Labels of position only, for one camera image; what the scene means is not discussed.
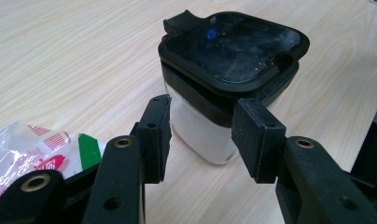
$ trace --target mounting hole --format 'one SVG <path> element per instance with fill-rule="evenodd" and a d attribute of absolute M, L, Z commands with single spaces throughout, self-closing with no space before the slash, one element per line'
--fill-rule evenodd
<path fill-rule="evenodd" d="M 32 192 L 42 189 L 49 183 L 50 180 L 51 178 L 47 174 L 34 175 L 21 185 L 21 190 L 25 192 Z"/>
<path fill-rule="evenodd" d="M 133 144 L 133 140 L 129 138 L 121 138 L 115 142 L 116 147 L 128 147 Z"/>
<path fill-rule="evenodd" d="M 306 139 L 297 139 L 296 140 L 296 144 L 299 146 L 299 147 L 306 147 L 306 148 L 313 148 L 314 147 L 314 143 L 312 141 L 309 141 L 309 140 L 306 140 Z"/>
<path fill-rule="evenodd" d="M 357 210 L 358 206 L 356 203 L 354 203 L 352 200 L 350 200 L 348 197 L 346 196 L 342 196 L 340 198 L 341 202 L 342 202 L 342 206 L 348 210 L 351 210 L 351 211 L 355 211 Z"/>
<path fill-rule="evenodd" d="M 120 205 L 121 205 L 121 198 L 112 197 L 112 198 L 109 198 L 105 201 L 104 208 L 106 210 L 112 211 L 112 210 L 119 208 Z"/>

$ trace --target light wood surface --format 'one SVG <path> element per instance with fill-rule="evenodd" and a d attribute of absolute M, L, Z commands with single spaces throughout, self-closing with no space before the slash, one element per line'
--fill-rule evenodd
<path fill-rule="evenodd" d="M 367 0 L 0 1 L 0 129 L 20 120 L 107 141 L 165 93 L 162 20 L 240 11 L 311 40 L 270 110 L 287 135 L 319 141 L 350 170 L 377 109 L 377 6 Z M 273 185 L 241 158 L 209 164 L 178 136 L 165 181 L 147 186 L 147 223 L 283 223 Z"/>

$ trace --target black bracket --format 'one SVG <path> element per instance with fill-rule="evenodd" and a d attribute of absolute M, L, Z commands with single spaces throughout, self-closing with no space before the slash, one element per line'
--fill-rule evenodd
<path fill-rule="evenodd" d="M 285 138 L 256 100 L 235 106 L 232 140 L 257 183 L 273 183 L 286 223 L 377 223 L 377 185 L 344 172 L 315 140 Z"/>
<path fill-rule="evenodd" d="M 102 161 L 66 180 L 54 170 L 17 179 L 0 198 L 0 223 L 145 223 L 145 184 L 165 176 L 171 98 L 147 105 L 131 135 L 110 140 Z"/>

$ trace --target black plastic part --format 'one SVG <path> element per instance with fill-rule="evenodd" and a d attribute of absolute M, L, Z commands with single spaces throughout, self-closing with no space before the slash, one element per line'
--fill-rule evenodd
<path fill-rule="evenodd" d="M 357 156 L 351 175 L 372 185 L 377 182 L 377 114 Z"/>
<path fill-rule="evenodd" d="M 272 80 L 258 92 L 248 92 L 237 96 L 223 96 L 213 93 L 187 76 L 182 75 L 167 63 L 161 62 L 161 68 L 164 80 L 176 92 L 212 122 L 219 126 L 230 128 L 233 108 L 238 98 L 250 97 L 262 102 L 265 106 L 269 105 L 290 84 L 299 70 L 299 63 L 284 67 L 285 70 L 275 80 Z"/>
<path fill-rule="evenodd" d="M 297 206 L 281 206 L 286 223 L 377 223 L 377 210 L 315 140 L 288 138 L 283 157 L 302 200 L 298 215 Z M 292 191 L 276 190 L 280 204 L 292 202 Z"/>
<path fill-rule="evenodd" d="M 273 183 L 277 150 L 284 145 L 286 127 L 253 99 L 238 100 L 232 123 L 232 141 L 250 176 L 257 183 Z"/>
<path fill-rule="evenodd" d="M 64 199 L 61 173 L 33 171 L 18 178 L 0 197 L 0 224 L 57 223 Z"/>
<path fill-rule="evenodd" d="M 80 223 L 90 198 L 99 164 L 65 180 L 66 201 L 56 223 Z"/>
<path fill-rule="evenodd" d="M 162 95 L 150 100 L 137 124 L 136 136 L 140 139 L 146 184 L 158 184 L 165 177 L 172 137 L 169 125 L 171 97 Z"/>
<path fill-rule="evenodd" d="M 191 12 L 186 10 L 185 12 L 180 13 L 179 15 L 174 16 L 169 20 L 164 20 L 163 25 L 165 32 L 170 34 L 194 28 L 201 22 L 203 22 L 203 19 L 194 16 L 193 14 L 191 14 Z"/>
<path fill-rule="evenodd" d="M 143 223 L 140 142 L 110 140 L 93 183 L 82 223 Z"/>
<path fill-rule="evenodd" d="M 363 180 L 360 180 L 352 175 L 350 175 L 351 180 L 355 183 L 355 185 L 360 189 L 360 191 L 366 195 L 369 201 L 372 203 L 372 206 L 377 209 L 377 184 L 372 185 L 367 183 Z"/>
<path fill-rule="evenodd" d="M 213 93 L 256 92 L 309 48 L 301 32 L 237 12 L 167 20 L 161 60 Z"/>

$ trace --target plastic bag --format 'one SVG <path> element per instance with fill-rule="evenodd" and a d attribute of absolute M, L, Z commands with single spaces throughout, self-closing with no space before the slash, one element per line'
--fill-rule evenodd
<path fill-rule="evenodd" d="M 17 178 L 41 169 L 64 178 L 101 160 L 105 144 L 86 134 L 52 131 L 15 122 L 0 132 L 0 196 Z"/>

